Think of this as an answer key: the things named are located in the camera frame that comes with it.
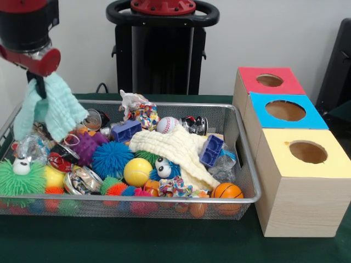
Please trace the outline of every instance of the white wall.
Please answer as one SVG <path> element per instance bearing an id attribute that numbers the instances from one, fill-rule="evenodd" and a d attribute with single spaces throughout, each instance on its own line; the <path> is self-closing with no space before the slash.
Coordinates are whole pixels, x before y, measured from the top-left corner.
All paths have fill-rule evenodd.
<path id="1" fill-rule="evenodd" d="M 207 29 L 207 60 L 200 94 L 233 93 L 238 66 L 291 67 L 315 101 L 339 24 L 350 16 L 349 0 L 207 0 L 220 12 Z M 105 82 L 117 90 L 114 25 L 105 8 L 112 0 L 60 0 L 60 25 L 50 36 L 59 48 L 59 74 L 75 93 Z M 0 126 L 24 97 L 25 72 L 0 60 Z"/>

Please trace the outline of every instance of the toy eyes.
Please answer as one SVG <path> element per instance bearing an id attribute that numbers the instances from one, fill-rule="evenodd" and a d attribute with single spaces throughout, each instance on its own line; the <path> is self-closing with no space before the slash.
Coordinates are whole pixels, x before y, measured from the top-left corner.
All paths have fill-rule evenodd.
<path id="1" fill-rule="evenodd" d="M 172 170 L 168 164 L 168 160 L 160 157 L 159 159 L 157 159 L 155 167 L 157 169 L 157 174 L 159 175 L 159 177 L 167 178 L 171 175 Z"/>
<path id="2" fill-rule="evenodd" d="M 29 160 L 27 158 L 16 158 L 13 162 L 13 172 L 18 175 L 26 175 L 30 172 Z"/>
<path id="3" fill-rule="evenodd" d="M 157 174 L 161 178 L 168 178 L 171 175 L 171 167 L 168 164 L 163 164 L 158 168 Z"/>

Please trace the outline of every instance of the wooden box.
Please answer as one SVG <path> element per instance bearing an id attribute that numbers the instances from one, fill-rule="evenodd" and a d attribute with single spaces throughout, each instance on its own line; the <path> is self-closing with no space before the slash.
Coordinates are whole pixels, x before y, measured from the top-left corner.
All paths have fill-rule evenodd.
<path id="1" fill-rule="evenodd" d="M 351 200 L 351 161 L 328 130 L 263 129 L 257 158 L 265 237 L 333 237 Z"/>
<path id="2" fill-rule="evenodd" d="M 250 93 L 305 94 L 290 68 L 239 67 L 236 74 L 233 105 L 242 119 Z"/>
<path id="3" fill-rule="evenodd" d="M 247 102 L 244 126 L 254 160 L 262 128 L 328 129 L 306 95 L 258 93 Z"/>

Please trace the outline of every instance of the yellow ball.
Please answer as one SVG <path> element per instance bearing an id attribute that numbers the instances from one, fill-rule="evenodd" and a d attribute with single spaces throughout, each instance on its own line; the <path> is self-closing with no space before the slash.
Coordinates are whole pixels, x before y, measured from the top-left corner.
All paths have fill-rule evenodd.
<path id="1" fill-rule="evenodd" d="M 130 160 L 124 168 L 123 176 L 127 184 L 142 187 L 149 179 L 151 164 L 142 158 Z"/>
<path id="2" fill-rule="evenodd" d="M 45 166 L 45 176 L 47 181 L 46 187 L 64 188 L 64 173 L 47 165 Z"/>

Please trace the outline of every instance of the wire mesh basket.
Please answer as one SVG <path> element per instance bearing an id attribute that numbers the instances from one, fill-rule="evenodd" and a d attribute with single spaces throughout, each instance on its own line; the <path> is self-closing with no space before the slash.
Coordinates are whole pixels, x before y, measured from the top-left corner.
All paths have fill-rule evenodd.
<path id="1" fill-rule="evenodd" d="M 118 111 L 120 101 L 81 100 L 85 108 L 106 112 L 111 122 L 123 120 Z M 13 160 L 13 120 L 17 107 L 0 130 L 0 159 Z M 261 196 L 261 189 L 238 110 L 224 104 L 157 103 L 158 115 L 202 116 L 208 120 L 208 132 L 223 134 L 225 143 L 237 155 L 235 184 L 242 190 L 243 199 L 123 197 L 98 195 L 22 195 L 0 196 L 0 214 L 143 217 L 175 219 L 234 219 L 239 220 L 251 203 Z"/>

